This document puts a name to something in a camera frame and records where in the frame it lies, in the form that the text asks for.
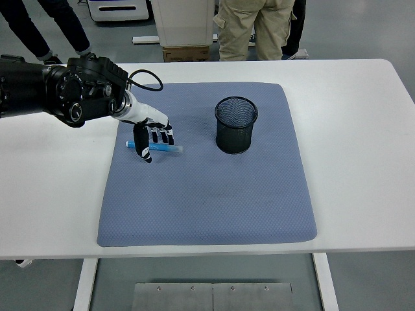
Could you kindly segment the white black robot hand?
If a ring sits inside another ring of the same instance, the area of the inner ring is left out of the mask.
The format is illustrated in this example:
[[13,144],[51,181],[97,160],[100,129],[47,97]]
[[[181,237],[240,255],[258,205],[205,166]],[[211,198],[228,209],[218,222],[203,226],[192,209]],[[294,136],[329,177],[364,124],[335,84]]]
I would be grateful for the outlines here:
[[174,145],[174,135],[168,116],[161,111],[139,102],[131,91],[125,91],[121,108],[113,115],[121,122],[133,124],[136,153],[147,163],[152,162],[148,129],[152,140],[158,142],[158,133],[164,144]]

